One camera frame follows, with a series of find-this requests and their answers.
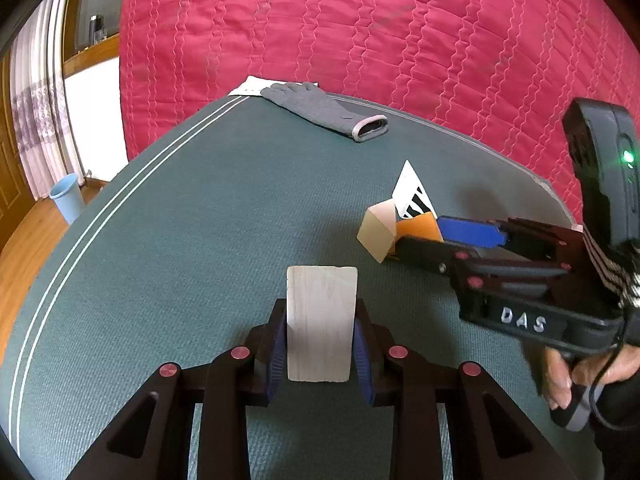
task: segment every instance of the gray glove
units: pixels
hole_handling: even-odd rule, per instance
[[[345,134],[356,142],[373,139],[388,130],[384,115],[365,117],[350,112],[312,83],[274,83],[263,88],[260,95],[313,124]]]

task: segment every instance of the pink quilt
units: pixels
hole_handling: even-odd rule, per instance
[[[129,158],[247,75],[314,81],[481,140],[577,213],[562,112],[640,112],[640,54],[602,0],[124,0],[120,39]]]

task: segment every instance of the wooden door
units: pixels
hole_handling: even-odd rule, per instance
[[[34,204],[15,142],[9,77],[7,53],[0,62],[0,251]]]

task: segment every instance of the human hand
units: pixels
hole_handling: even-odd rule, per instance
[[[554,410],[558,406],[566,409],[571,402],[572,384],[588,386],[593,383],[596,375],[602,370],[609,357],[610,352],[605,354],[587,357],[580,361],[573,371],[569,369],[568,363],[562,358],[560,352],[553,348],[545,348],[543,353],[544,383],[543,395]],[[626,381],[640,369],[640,348],[631,345],[624,345],[620,355],[613,361],[603,377],[600,384]]]

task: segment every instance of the blue trash can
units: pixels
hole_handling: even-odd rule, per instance
[[[69,225],[80,216],[82,209],[84,209],[84,200],[80,194],[78,176],[75,173],[61,178],[60,181],[51,188],[49,197],[56,203],[66,223]]]

